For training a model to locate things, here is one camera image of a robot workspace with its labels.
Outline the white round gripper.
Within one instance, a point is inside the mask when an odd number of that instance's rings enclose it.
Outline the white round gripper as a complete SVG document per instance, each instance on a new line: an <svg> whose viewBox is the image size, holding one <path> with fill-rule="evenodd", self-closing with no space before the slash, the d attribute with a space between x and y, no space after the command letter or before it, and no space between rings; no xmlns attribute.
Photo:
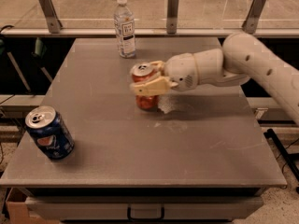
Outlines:
<svg viewBox="0 0 299 224"><path fill-rule="evenodd" d="M169 90L188 91L198 85L198 71L194 56L190 53L176 55L165 64L163 61L150 62L157 72L165 77L157 77L151 81L140 81L130 85L131 91L138 96L155 96L166 94Z"/></svg>

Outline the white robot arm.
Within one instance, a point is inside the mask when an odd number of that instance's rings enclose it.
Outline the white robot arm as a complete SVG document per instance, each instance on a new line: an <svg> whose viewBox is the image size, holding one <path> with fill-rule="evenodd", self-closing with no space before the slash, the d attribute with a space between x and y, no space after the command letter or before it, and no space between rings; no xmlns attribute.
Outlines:
<svg viewBox="0 0 299 224"><path fill-rule="evenodd" d="M184 53L166 62L136 64L131 68L131 91L141 97L169 90L189 91L204 84L237 86L257 82L299 124L299 70L281 60L253 35L227 36L222 47Z"/></svg>

